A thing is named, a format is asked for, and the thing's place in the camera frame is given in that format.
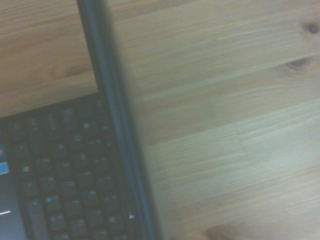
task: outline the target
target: wooden surface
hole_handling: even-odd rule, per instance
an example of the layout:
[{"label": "wooden surface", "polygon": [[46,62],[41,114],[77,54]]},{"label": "wooden surface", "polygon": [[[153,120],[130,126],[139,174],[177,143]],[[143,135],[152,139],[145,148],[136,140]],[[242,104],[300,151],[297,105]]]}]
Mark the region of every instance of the wooden surface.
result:
[{"label": "wooden surface", "polygon": [[[320,239],[319,1],[109,5],[166,239]],[[74,1],[0,13],[1,116],[96,91]]]}]

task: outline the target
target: laptop lid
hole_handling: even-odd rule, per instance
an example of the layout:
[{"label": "laptop lid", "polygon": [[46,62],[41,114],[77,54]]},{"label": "laptop lid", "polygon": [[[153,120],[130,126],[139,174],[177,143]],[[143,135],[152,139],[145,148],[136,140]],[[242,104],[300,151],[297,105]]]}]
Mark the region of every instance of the laptop lid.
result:
[{"label": "laptop lid", "polygon": [[139,239],[160,240],[159,218],[124,92],[110,13],[102,0],[78,0],[77,4],[98,90],[110,104],[127,184],[134,201]]}]

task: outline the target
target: wood knot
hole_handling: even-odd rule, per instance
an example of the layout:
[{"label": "wood knot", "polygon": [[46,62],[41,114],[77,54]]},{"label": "wood knot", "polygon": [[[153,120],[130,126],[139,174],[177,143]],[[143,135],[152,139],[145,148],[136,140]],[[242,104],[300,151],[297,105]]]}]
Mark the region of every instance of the wood knot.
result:
[{"label": "wood knot", "polygon": [[303,30],[310,34],[317,34],[320,31],[320,26],[317,22],[304,22],[302,24]]},{"label": "wood knot", "polygon": [[286,66],[293,70],[301,70],[304,68],[306,64],[309,63],[309,61],[310,61],[309,58],[301,58],[295,61],[288,62]]}]

